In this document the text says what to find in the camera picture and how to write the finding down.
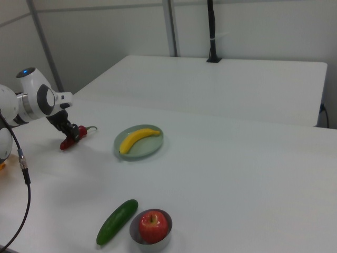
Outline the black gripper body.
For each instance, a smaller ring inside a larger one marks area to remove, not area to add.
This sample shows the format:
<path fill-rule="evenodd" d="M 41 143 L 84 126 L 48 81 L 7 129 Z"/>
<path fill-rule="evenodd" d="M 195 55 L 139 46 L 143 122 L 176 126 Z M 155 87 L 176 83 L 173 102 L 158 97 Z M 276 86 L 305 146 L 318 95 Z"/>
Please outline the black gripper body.
<path fill-rule="evenodd" d="M 52 124 L 58 131 L 61 132 L 61 124 L 67 123 L 71 124 L 68 120 L 68 113 L 66 110 L 61 110 L 54 115 L 47 116 L 47 120 Z"/>

